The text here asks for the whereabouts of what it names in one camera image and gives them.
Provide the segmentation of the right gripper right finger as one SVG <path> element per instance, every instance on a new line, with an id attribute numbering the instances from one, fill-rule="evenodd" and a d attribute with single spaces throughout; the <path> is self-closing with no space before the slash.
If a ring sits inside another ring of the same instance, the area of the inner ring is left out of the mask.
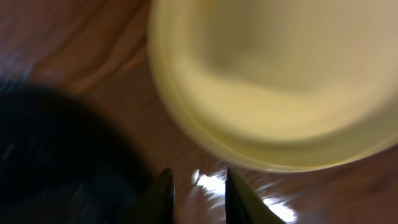
<path id="1" fill-rule="evenodd" d="M 285 224 L 232 168 L 225 182 L 227 224 Z"/>

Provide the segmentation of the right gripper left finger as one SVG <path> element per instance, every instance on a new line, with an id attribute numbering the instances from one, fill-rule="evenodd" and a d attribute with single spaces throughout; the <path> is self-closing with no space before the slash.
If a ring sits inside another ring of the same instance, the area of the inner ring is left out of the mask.
<path id="1" fill-rule="evenodd" d="M 174 224 L 175 187 L 164 169 L 139 200 L 120 219 L 122 224 Z"/>

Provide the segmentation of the yellow plate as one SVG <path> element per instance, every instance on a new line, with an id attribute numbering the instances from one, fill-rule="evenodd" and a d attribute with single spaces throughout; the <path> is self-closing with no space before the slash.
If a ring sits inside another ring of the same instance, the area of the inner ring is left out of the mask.
<path id="1" fill-rule="evenodd" d="M 173 120 L 241 166 L 306 172 L 397 144 L 397 1 L 154 1 Z"/>

